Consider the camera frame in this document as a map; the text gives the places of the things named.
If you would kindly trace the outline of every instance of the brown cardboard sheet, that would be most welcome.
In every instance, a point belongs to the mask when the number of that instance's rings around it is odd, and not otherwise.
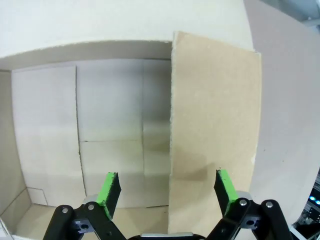
[[[206,236],[222,217],[216,170],[227,169],[236,190],[249,190],[260,125],[261,57],[178,32],[171,78],[168,231]]]

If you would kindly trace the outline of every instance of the cardboard edge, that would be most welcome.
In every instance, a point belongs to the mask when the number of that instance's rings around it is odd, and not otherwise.
[[[0,58],[0,70],[98,59],[170,59],[170,41],[106,40],[59,45]]]
[[[171,211],[171,197],[170,197],[170,192],[172,191],[172,185],[171,185],[171,179],[172,179],[172,172],[173,172],[173,164],[172,164],[172,129],[173,129],[173,119],[174,119],[174,111],[173,111],[173,99],[174,99],[174,79],[175,79],[175,74],[176,74],[176,58],[175,58],[175,53],[176,53],[176,48],[177,48],[177,42],[178,42],[178,36],[179,32],[175,31],[173,33],[173,41],[172,41],[172,51],[171,51],[171,99],[170,99],[170,140],[169,140],[169,161],[170,161],[170,174],[169,174],[169,196],[168,196],[168,213]],[[170,224],[168,224],[168,233],[170,233]]]

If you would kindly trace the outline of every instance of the screw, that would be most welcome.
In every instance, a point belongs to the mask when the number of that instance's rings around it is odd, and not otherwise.
[[[270,201],[267,201],[265,205],[266,205],[267,208],[272,208],[273,207],[273,204]]]
[[[240,205],[241,206],[245,206],[245,205],[247,205],[247,201],[246,200],[244,200],[244,199],[242,199],[242,200],[240,200]]]

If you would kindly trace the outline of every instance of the cardboard panel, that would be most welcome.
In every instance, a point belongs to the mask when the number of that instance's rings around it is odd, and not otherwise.
[[[31,202],[34,204],[41,204],[41,205],[48,205],[46,196],[44,194],[44,191],[42,189],[36,189],[36,188],[27,188]]]
[[[25,188],[12,117],[11,74],[0,72],[0,215]]]
[[[9,232],[14,233],[21,218],[30,208],[31,201],[27,189],[24,189],[8,208],[0,215]]]
[[[262,54],[261,128],[250,192],[279,202],[288,224],[307,202],[320,167],[320,36],[260,1],[245,1]]]
[[[12,74],[13,119],[26,186],[50,206],[78,207],[85,198],[79,157],[76,68]]]
[[[256,52],[178,32],[172,52],[169,232],[207,236],[222,214],[217,169],[248,191],[258,143]]]
[[[243,0],[139,0],[128,5],[97,0],[90,7],[81,1],[19,3],[23,7],[17,11],[16,3],[0,2],[0,69],[106,58],[169,59],[176,30],[253,47]]]
[[[143,159],[145,204],[169,204],[171,62],[143,61]]]
[[[88,196],[98,194],[108,172],[118,172],[122,188],[117,207],[144,207],[144,161],[141,141],[80,143]]]
[[[81,142],[140,140],[142,60],[77,63],[77,112]]]

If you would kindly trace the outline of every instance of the green gripper pad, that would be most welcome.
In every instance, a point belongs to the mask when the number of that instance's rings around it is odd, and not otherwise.
[[[218,198],[222,215],[225,216],[232,203],[238,199],[238,194],[228,175],[227,170],[216,171],[214,190]]]
[[[114,216],[120,192],[121,187],[118,173],[109,172],[96,198],[96,202],[104,208],[105,214],[110,220],[112,220]]]

